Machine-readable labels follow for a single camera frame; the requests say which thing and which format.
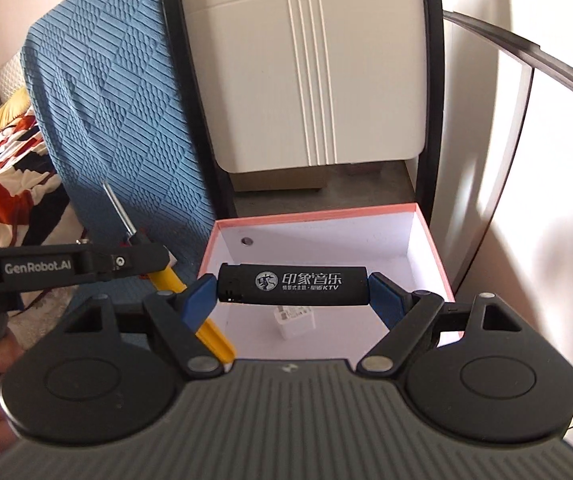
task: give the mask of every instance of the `open cardboard box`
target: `open cardboard box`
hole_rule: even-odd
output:
[[[364,266],[406,290],[430,290],[453,301],[416,204],[218,220],[200,275],[217,275],[223,263]],[[233,343],[238,359],[347,358],[355,367],[388,332],[368,305],[323,306],[314,308],[314,330],[285,340],[274,308],[218,303],[210,319]],[[457,333],[443,334],[441,344],[457,338]]]

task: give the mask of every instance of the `metal rod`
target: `metal rod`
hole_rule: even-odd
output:
[[[104,191],[106,192],[106,195],[108,196],[108,199],[111,201],[113,208],[118,213],[118,216],[119,216],[120,220],[122,221],[122,223],[124,224],[124,227],[126,227],[126,231],[128,232],[129,237],[134,236],[137,233],[137,229],[133,225],[133,222],[131,222],[131,219],[126,214],[124,207],[122,207],[122,204],[118,200],[118,197],[113,192],[111,187],[108,185],[108,182],[106,180],[102,181],[102,187],[104,188]]]
[[[490,41],[520,62],[552,77],[573,92],[573,67],[542,51],[538,44],[460,12],[445,10],[444,19]]]

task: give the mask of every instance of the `metal screwdriver shaft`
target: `metal screwdriver shaft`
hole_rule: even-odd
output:
[[[106,180],[102,181],[102,187],[104,188],[104,191],[106,192],[106,195],[108,196],[108,199],[111,201],[113,209],[116,210],[120,220],[124,224],[124,227],[126,227],[126,231],[129,235],[129,238],[131,236],[135,236],[137,234],[137,229],[133,225],[133,222],[131,222],[131,219],[126,214],[126,211],[124,210],[124,207],[122,206],[122,203],[118,200],[118,197],[113,192],[111,187],[108,185],[108,182]]]
[[[133,222],[131,222],[131,219],[126,214],[124,207],[106,180],[102,181],[102,187],[104,188],[108,199],[111,201],[113,208],[116,210],[119,218],[126,227],[128,240],[131,245],[150,243],[151,241],[146,234],[143,231],[138,231]],[[148,277],[157,290],[172,290],[176,293],[186,290],[186,285],[182,280],[180,280],[170,266],[160,272],[150,272]],[[235,349],[224,334],[220,332],[213,321],[206,319],[204,324],[196,332],[196,335],[222,363],[228,364],[233,362],[235,359]]]

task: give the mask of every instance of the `gray floor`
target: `gray floor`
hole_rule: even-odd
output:
[[[327,187],[320,190],[255,191],[236,193],[240,217],[345,209],[414,202],[415,193],[403,161],[385,162],[380,171],[350,174],[334,166]]]

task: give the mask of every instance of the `yellow screwdriver handle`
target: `yellow screwdriver handle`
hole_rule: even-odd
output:
[[[149,279],[157,290],[172,290],[178,294],[186,290],[186,285],[182,283],[182,280],[178,278],[177,274],[170,267],[158,272],[151,272]]]
[[[180,280],[173,269],[167,267],[149,274],[151,283],[157,290],[172,290],[180,293],[186,290],[186,285]],[[226,336],[210,319],[206,319],[196,332],[199,340],[224,364],[232,363],[235,359],[235,348]]]

